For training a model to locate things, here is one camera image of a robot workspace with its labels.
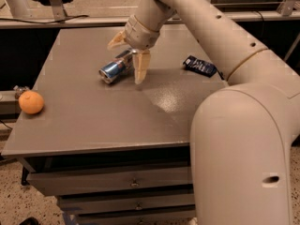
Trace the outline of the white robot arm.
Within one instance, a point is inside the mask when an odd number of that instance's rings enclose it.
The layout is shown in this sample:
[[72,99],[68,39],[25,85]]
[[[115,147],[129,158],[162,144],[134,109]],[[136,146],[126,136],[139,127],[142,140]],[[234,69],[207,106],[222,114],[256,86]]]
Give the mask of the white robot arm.
[[192,121],[199,224],[293,225],[290,151],[300,134],[299,75],[206,0],[142,0],[109,44],[137,50],[136,83],[173,14],[228,83],[202,102]]

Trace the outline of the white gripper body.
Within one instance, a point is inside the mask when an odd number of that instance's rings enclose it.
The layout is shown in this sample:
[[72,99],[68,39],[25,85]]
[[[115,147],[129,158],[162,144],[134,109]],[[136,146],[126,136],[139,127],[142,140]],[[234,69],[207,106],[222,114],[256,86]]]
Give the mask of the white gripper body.
[[126,43],[142,51],[152,48],[159,37],[159,32],[144,27],[134,15],[129,17],[124,32]]

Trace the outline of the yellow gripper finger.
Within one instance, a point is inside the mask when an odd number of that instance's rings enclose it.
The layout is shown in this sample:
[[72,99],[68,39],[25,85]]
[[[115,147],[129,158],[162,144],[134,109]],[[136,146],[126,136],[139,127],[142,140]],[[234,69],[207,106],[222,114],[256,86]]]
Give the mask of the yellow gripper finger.
[[108,50],[112,50],[114,48],[126,45],[126,33],[125,31],[120,31],[118,32],[113,38],[112,40],[108,43],[107,45],[107,49]]
[[134,66],[135,83],[141,84],[145,79],[147,69],[150,65],[151,54],[149,50],[135,50],[132,55]]

